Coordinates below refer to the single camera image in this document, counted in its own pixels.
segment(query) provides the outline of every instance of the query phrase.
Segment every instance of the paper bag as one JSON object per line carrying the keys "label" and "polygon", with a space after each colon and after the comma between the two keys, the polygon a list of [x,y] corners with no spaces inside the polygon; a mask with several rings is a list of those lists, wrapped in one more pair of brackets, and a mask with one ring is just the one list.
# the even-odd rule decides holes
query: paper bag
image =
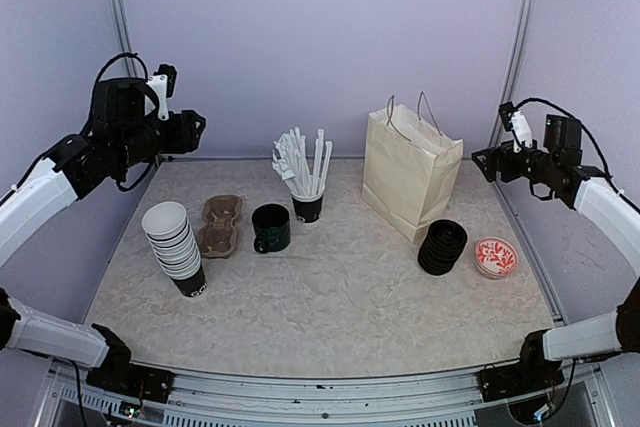
{"label": "paper bag", "polygon": [[421,119],[420,101],[415,113],[393,100],[369,114],[362,198],[409,241],[422,242],[451,197],[462,140],[442,134],[433,114],[436,127]]}

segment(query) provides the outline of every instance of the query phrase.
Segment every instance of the table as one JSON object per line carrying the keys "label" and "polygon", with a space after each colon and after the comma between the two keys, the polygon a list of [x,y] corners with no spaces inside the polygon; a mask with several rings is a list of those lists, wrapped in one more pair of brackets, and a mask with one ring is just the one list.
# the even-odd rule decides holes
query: table
{"label": "table", "polygon": [[[427,373],[517,358],[525,335],[553,326],[543,294],[493,188],[463,161],[445,216],[469,242],[442,277],[417,264],[409,243],[361,199],[363,162],[331,164],[322,218],[301,224],[269,161],[176,161],[152,179],[91,306],[133,360],[203,372],[281,378],[361,378]],[[183,297],[155,262],[140,221],[167,200],[204,225],[213,195],[244,199],[228,260],[204,260],[208,289]],[[251,212],[277,202],[292,214],[283,252],[253,251]],[[489,280],[473,244],[501,237],[518,271]]]}

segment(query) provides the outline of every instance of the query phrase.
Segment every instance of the black paper cup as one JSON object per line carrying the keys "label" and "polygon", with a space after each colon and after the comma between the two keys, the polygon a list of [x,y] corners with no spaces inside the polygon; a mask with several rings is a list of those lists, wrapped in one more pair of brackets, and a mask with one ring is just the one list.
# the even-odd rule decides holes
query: black paper cup
{"label": "black paper cup", "polygon": [[431,275],[450,272],[467,243],[467,232],[451,220],[437,220],[429,226],[418,252],[418,264]]}
{"label": "black paper cup", "polygon": [[293,200],[293,210],[296,213],[296,218],[303,224],[310,224],[318,220],[322,211],[323,197],[324,192],[309,198],[292,195],[291,200]]}
{"label": "black paper cup", "polygon": [[185,297],[198,297],[207,290],[207,279],[204,276],[202,262],[198,270],[196,270],[191,277],[186,279],[174,279],[172,277],[171,280]]}

